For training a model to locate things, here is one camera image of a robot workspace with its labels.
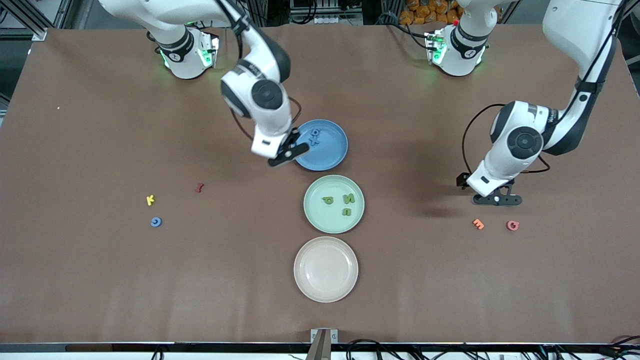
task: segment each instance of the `brown table surface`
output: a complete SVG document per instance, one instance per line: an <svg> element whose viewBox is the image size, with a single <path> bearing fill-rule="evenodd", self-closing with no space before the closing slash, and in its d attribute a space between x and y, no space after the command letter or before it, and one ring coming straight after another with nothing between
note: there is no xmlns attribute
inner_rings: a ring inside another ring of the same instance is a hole
<svg viewBox="0 0 640 360"><path fill-rule="evenodd" d="M34 43L0 129L0 341L308 341L313 327L336 327L343 341L640 332L640 101L619 51L580 148L546 156L552 171L516 182L524 203L498 208L454 187L460 140L495 102L566 106L577 67L540 26L498 26L465 78L428 66L395 29L266 31L291 55L285 86L303 104L300 122L330 119L349 136L332 171L268 169L250 152L220 95L231 36L224 69L192 81L163 68L144 31L51 30ZM470 130L472 166L495 113ZM298 249L323 235L302 198L326 174L352 178L366 198L362 221L337 236L358 257L358 282L333 304L306 298L292 274Z"/></svg>

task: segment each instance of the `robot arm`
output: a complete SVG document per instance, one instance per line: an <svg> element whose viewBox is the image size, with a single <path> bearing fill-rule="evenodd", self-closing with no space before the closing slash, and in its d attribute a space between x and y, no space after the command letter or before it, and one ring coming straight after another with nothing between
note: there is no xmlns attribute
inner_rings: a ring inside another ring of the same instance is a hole
<svg viewBox="0 0 640 360"><path fill-rule="evenodd" d="M470 74L482 61L486 42L498 22L494 6L509 0L458 0L465 12L457 26L447 25L427 39L429 60L453 76Z"/></svg>
<svg viewBox="0 0 640 360"><path fill-rule="evenodd" d="M179 78L190 79L212 66L206 54L208 34L187 28L187 22L222 19L231 23L251 51L221 79L225 101L236 114L255 121L252 152L269 158L275 167L305 154L306 143L295 145L298 131L291 127L289 97L282 82L291 61L287 53L229 0L100 0L112 15L133 20L154 36L165 65Z"/></svg>
<svg viewBox="0 0 640 360"><path fill-rule="evenodd" d="M478 194L489 196L525 170L541 151L560 155L580 144L616 50L612 29L620 3L551 0L543 21L545 35L579 68L571 101L561 111L522 101L505 105L493 121L493 147L467 179Z"/></svg>

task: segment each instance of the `green indicator light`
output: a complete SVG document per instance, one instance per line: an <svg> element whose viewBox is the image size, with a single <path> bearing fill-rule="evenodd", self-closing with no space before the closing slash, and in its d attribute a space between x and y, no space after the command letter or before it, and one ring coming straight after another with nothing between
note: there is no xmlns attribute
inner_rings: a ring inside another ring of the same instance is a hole
<svg viewBox="0 0 640 360"><path fill-rule="evenodd" d="M200 59L202 60L202 64L204 66L209 67L212 65L211 56L209 56L209 52L207 52L206 50L200 50L198 55L200 55Z"/></svg>
<svg viewBox="0 0 640 360"><path fill-rule="evenodd" d="M166 61L166 58L164 57L164 53L160 52L160 55L162 56L162 60L164 60L164 66L169 67L169 63Z"/></svg>

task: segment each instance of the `blue plate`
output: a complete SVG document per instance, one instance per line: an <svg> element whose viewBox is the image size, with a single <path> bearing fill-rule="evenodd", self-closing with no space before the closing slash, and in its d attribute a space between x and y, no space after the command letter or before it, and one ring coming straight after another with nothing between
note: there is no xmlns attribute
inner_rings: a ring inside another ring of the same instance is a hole
<svg viewBox="0 0 640 360"><path fill-rule="evenodd" d="M313 171L329 170L336 167L347 155L347 134L332 121L311 120L302 124L298 131L300 137L296 144L309 144L309 152L296 158L304 168Z"/></svg>

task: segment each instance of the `green plate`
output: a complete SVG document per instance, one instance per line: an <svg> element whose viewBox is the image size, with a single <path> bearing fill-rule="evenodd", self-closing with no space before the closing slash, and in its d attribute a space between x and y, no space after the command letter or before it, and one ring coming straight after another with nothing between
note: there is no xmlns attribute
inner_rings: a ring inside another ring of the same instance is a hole
<svg viewBox="0 0 640 360"><path fill-rule="evenodd" d="M327 234L351 230L364 214L364 195L348 177L327 175L314 181L304 200L305 215L316 229Z"/></svg>

